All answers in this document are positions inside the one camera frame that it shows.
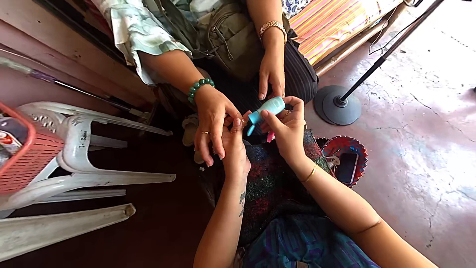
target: phone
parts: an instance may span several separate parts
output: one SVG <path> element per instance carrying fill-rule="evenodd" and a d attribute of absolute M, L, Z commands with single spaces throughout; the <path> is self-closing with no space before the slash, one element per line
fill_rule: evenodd
<path fill-rule="evenodd" d="M 350 185 L 354 181 L 358 154 L 343 153 L 339 157 L 340 164 L 337 166 L 336 177 L 341 183 Z"/>

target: nail polish bottle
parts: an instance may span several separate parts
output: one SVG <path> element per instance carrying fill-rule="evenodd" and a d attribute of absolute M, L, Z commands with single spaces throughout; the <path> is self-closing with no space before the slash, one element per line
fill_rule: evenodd
<path fill-rule="evenodd" d="M 256 111 L 252 112 L 249 115 L 249 121 L 253 124 L 251 127 L 249 127 L 248 132 L 246 133 L 247 136 L 250 136 L 251 133 L 253 133 L 253 130 L 255 130 L 255 125 L 261 121 L 263 121 L 263 118 L 261 117 L 261 111 L 263 110 L 268 110 L 272 114 L 278 114 L 282 110 L 284 110 L 284 107 L 286 104 L 283 101 L 283 98 L 281 97 L 274 97 L 272 99 L 269 99 L 263 105 L 257 109 Z"/>

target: red woven basket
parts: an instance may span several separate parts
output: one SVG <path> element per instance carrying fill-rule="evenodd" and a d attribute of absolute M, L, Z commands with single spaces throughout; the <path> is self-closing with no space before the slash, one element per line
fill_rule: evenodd
<path fill-rule="evenodd" d="M 28 128 L 23 147 L 0 169 L 0 194 L 25 188 L 63 149 L 64 142 L 48 129 L 0 103 L 0 111 L 18 119 Z"/>

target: concrete floor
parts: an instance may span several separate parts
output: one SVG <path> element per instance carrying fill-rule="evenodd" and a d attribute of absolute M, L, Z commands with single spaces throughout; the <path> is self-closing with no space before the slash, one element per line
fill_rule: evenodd
<path fill-rule="evenodd" d="M 405 12 L 388 33 L 422 8 Z M 331 126 L 306 106 L 315 134 L 349 135 L 367 148 L 355 191 L 440 267 L 476 267 L 475 11 L 471 2 L 444 2 L 355 92 L 363 106 L 354 124 Z M 380 57 L 369 56 L 368 47 L 319 86 L 350 87 Z"/>
<path fill-rule="evenodd" d="M 388 34 L 394 35 L 424 8 L 404 13 Z M 474 14 L 475 3 L 443 3 L 356 91 L 363 112 L 354 124 L 328 125 L 312 103 L 306 106 L 306 121 L 315 134 L 349 135 L 362 142 L 369 153 L 368 167 L 353 189 L 442 268 L 476 267 Z M 367 52 L 368 44 L 360 47 L 323 75 L 320 86 L 351 86 L 379 57 Z M 181 146 L 180 130 L 172 130 L 177 135 L 154 136 L 126 152 L 98 151 L 121 169 L 177 173 L 172 183 L 127 186 L 125 198 L 82 205 L 91 209 L 132 202 L 134 216 L 4 261 L 0 267 L 191 267 L 212 207 L 200 190 L 201 172 L 192 162 L 192 149 Z M 151 157 L 150 151 L 158 153 Z M 31 206 L 30 213 L 44 214 L 40 208 Z"/>

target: black round base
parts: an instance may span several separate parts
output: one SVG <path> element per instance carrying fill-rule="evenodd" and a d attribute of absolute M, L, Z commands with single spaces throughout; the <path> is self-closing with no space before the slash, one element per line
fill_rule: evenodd
<path fill-rule="evenodd" d="M 329 124 L 348 125 L 355 122 L 362 113 L 360 100 L 350 95 L 346 105 L 337 105 L 335 98 L 347 92 L 343 86 L 325 86 L 317 91 L 314 97 L 314 109 L 316 113 Z"/>

